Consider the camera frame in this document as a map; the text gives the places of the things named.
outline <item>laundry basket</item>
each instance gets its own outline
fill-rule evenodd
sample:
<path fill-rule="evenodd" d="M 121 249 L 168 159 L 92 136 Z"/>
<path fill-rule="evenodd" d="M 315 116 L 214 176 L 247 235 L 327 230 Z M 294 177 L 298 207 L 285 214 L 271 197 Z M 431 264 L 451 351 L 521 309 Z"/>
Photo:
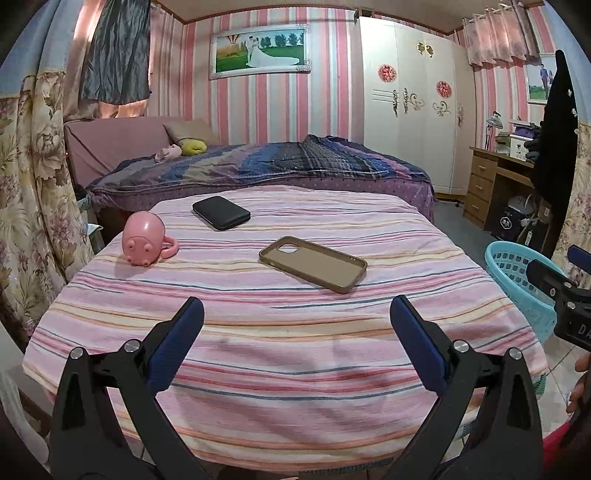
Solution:
<path fill-rule="evenodd" d="M 525 270 L 532 260 L 539 260 L 564 275 L 541 253 L 512 242 L 493 242 L 485 252 L 486 271 L 523 313 L 538 340 L 544 343 L 556 325 L 554 300 L 527 281 Z"/>

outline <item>small pink toy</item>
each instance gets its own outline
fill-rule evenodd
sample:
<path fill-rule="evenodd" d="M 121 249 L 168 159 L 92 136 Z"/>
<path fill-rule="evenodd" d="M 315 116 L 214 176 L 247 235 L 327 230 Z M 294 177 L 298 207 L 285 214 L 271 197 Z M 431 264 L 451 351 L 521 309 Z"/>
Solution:
<path fill-rule="evenodd" d="M 164 243 L 171 246 L 163 249 Z M 135 212 L 127 219 L 121 247 L 129 263 L 144 267 L 178 252 L 178 242 L 165 234 L 164 223 L 152 212 Z"/>
<path fill-rule="evenodd" d="M 169 145 L 168 147 L 161 148 L 158 150 L 158 153 L 154 156 L 154 160 L 165 161 L 165 160 L 174 160 L 175 158 L 179 158 L 183 154 L 181 147 L 178 145 Z"/>

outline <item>black jacket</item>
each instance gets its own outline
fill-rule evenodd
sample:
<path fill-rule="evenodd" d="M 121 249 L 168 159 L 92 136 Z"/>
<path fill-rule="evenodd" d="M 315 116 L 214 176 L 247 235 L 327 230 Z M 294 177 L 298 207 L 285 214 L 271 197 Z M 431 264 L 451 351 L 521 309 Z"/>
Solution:
<path fill-rule="evenodd" d="M 556 51 L 556 67 L 544 110 L 540 157 L 535 162 L 531 181 L 542 198 L 552 205 L 554 219 L 562 223 L 573 187 L 579 138 L 575 129 L 579 121 L 573 114 L 573 109 L 576 110 L 573 84 L 562 50 Z"/>

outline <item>wedding photo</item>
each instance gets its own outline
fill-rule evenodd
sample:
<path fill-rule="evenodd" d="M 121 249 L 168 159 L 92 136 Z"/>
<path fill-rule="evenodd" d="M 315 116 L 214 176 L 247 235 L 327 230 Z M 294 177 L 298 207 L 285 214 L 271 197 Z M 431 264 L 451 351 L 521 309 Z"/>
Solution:
<path fill-rule="evenodd" d="M 528 103 L 545 105 L 555 74 L 556 56 L 553 53 L 542 53 L 535 63 L 525 65 Z"/>
<path fill-rule="evenodd" d="M 309 70 L 306 30 L 306 25 L 276 25 L 216 34 L 211 76 Z"/>

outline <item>red paper-cut decoration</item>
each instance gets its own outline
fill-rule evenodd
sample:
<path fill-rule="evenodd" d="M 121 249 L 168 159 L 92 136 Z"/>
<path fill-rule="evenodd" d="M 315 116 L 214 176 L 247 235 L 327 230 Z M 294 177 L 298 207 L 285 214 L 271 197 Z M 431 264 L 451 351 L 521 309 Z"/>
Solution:
<path fill-rule="evenodd" d="M 444 82 L 437 82 L 437 93 L 443 98 L 449 98 L 452 96 L 452 88 L 449 86 L 449 83 Z"/>
<path fill-rule="evenodd" d="M 396 70 L 391 65 L 382 65 L 378 68 L 378 75 L 383 82 L 393 82 L 396 80 L 398 73 L 396 73 Z"/>

